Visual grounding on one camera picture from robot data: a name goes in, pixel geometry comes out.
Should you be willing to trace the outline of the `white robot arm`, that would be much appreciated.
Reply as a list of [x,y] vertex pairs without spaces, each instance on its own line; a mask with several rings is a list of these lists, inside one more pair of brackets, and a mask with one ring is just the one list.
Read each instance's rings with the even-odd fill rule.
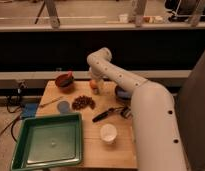
[[131,94],[138,171],[187,171],[172,94],[161,84],[111,63],[108,48],[87,57],[90,76],[104,76]]

